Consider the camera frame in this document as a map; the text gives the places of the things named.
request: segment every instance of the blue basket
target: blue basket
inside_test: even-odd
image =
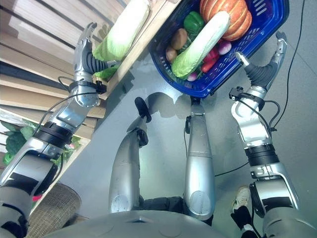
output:
[[[177,90],[204,98],[214,93],[241,65],[234,57],[241,51],[250,57],[287,19],[288,0],[246,0],[252,14],[252,25],[245,36],[232,42],[230,52],[220,57],[213,67],[194,82],[177,78],[167,61],[165,50],[177,29],[191,11],[199,12],[200,0],[183,0],[150,42],[150,54],[162,77]]]

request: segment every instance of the white sneaker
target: white sneaker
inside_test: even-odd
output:
[[[242,186],[238,189],[236,199],[232,203],[232,212],[238,210],[242,206],[247,206],[250,199],[250,190],[247,186]]]

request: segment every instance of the black cable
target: black cable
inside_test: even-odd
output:
[[[269,123],[268,123],[268,127],[270,128],[270,130],[271,130],[271,131],[276,131],[276,129],[273,128],[273,127],[271,127],[271,125],[272,125],[274,119],[275,119],[275,118],[278,116],[278,114],[280,113],[281,107],[280,107],[280,105],[279,105],[278,102],[273,101],[273,100],[266,100],[266,101],[264,101],[264,102],[266,102],[266,103],[274,103],[274,104],[277,106],[277,112],[275,113],[275,115],[272,117],[272,119],[271,119],[271,120],[269,121]]]
[[[76,96],[80,96],[80,95],[87,95],[87,94],[97,94],[97,93],[96,93],[96,92],[95,92],[95,93],[90,92],[90,93],[78,93],[78,94],[70,95],[70,96],[68,96],[67,98],[62,99],[62,100],[60,100],[59,102],[55,103],[53,106],[51,106],[51,107],[44,113],[44,115],[42,116],[42,118],[41,118],[41,120],[40,120],[38,126],[36,127],[35,131],[33,132],[33,135],[32,135],[32,136],[34,136],[35,133],[39,130],[39,128],[40,128],[42,122],[44,121],[44,118],[48,115],[48,113],[49,113],[54,107],[56,107],[57,105],[61,104],[61,103],[64,102],[64,101],[67,101],[67,100],[70,99],[70,98],[73,98],[73,97],[76,97]]]
[[[248,104],[246,104],[245,102],[243,102],[242,100],[239,100],[240,103],[244,104],[245,106],[247,106],[248,108],[250,108],[254,113],[256,113],[261,119],[262,121],[265,123],[265,126],[267,128],[267,131],[270,135],[270,137],[272,137],[272,133],[271,133],[271,129],[270,127],[268,126],[266,120],[264,119],[264,117],[261,115],[261,113],[257,112],[257,110],[253,109],[252,107],[250,107]]]
[[[231,173],[231,172],[233,172],[233,171],[236,171],[236,170],[242,168],[243,166],[246,166],[248,163],[249,163],[249,161],[246,162],[245,164],[243,164],[243,165],[241,165],[241,166],[239,166],[239,167],[233,169],[233,170],[230,170],[230,171],[227,171],[227,172],[224,172],[224,173],[220,173],[220,174],[218,174],[218,175],[215,175],[215,177],[220,176],[220,175],[225,175],[225,174]]]
[[[186,158],[187,158],[187,157],[188,157],[188,155],[187,155],[187,144],[186,144],[186,138],[185,138],[185,128],[184,128],[184,141],[185,141]]]
[[[55,180],[58,178],[58,176],[61,173],[61,170],[63,169],[63,161],[64,161],[64,156],[63,154],[60,155],[60,166],[59,166],[59,171],[57,173],[57,175],[55,176],[55,178],[52,180],[52,183],[55,182]]]
[[[282,117],[283,117],[283,115],[284,115],[284,113],[285,113],[286,107],[287,107],[287,103],[288,103],[288,94],[289,94],[289,75],[290,75],[291,68],[292,68],[292,65],[293,65],[293,61],[294,61],[294,58],[295,58],[295,55],[296,55],[296,52],[297,52],[297,49],[298,49],[299,41],[301,40],[301,36],[302,36],[302,26],[303,26],[304,5],[305,5],[305,0],[303,0],[303,5],[302,5],[301,26],[300,26],[300,30],[299,30],[298,41],[297,41],[297,45],[296,45],[296,48],[295,48],[295,51],[294,51],[294,54],[293,54],[293,57],[292,57],[291,63],[290,63],[289,68],[288,68],[288,73],[287,73],[287,83],[286,83],[286,102],[285,102],[285,106],[284,106],[284,109],[283,109],[283,112],[282,112],[281,116],[279,117],[279,119],[277,120],[277,122],[275,123],[275,125],[273,126],[273,128],[275,128],[275,127],[276,127],[276,125],[279,123],[279,121],[282,119]]]
[[[61,78],[68,79],[68,80],[70,80],[70,81],[72,81],[72,82],[75,82],[75,80],[72,79],[72,78],[69,78],[69,77],[65,77],[65,76],[59,76],[59,77],[57,78],[58,81],[59,81],[59,83],[63,86],[63,88],[66,89],[66,90],[70,93],[69,88],[68,88],[65,84],[63,84],[63,82],[61,81]]]
[[[253,207],[253,203],[252,203],[252,200],[251,200],[251,206],[252,206],[252,215],[251,215],[251,226],[254,230],[254,232],[257,234],[257,236],[259,238],[261,238],[262,236],[260,235],[260,233],[258,232],[258,230],[256,229],[256,227],[254,226],[254,223],[253,223],[253,220],[254,220],[254,207]]]

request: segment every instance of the orange pumpkin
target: orange pumpkin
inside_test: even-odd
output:
[[[199,9],[206,23],[219,11],[229,13],[230,26],[222,36],[227,41],[241,38],[252,23],[252,15],[245,0],[201,0]]]

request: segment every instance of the green bell pepper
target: green bell pepper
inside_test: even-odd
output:
[[[191,11],[184,19],[185,30],[193,36],[197,36],[204,27],[204,20],[198,12]]]

